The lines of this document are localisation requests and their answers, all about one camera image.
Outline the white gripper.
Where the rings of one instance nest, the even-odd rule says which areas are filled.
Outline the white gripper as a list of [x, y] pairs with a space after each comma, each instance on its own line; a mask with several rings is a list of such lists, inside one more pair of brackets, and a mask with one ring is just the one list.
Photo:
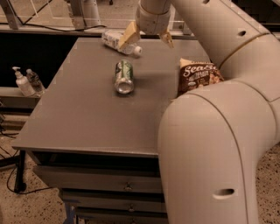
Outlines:
[[156, 35], [161, 41], [173, 48], [172, 35], [167, 30], [171, 15], [170, 2], [139, 2], [136, 9], [136, 22], [132, 21], [120, 37], [120, 50], [135, 44], [140, 38], [140, 31], [148, 35]]

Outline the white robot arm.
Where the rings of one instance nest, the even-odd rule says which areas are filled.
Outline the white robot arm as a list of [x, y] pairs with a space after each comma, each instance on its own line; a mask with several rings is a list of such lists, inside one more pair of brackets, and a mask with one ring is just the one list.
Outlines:
[[259, 224], [256, 167], [279, 141], [279, 40], [231, 0], [140, 0], [120, 45], [157, 34], [170, 9], [226, 79], [175, 99], [157, 151], [169, 224]]

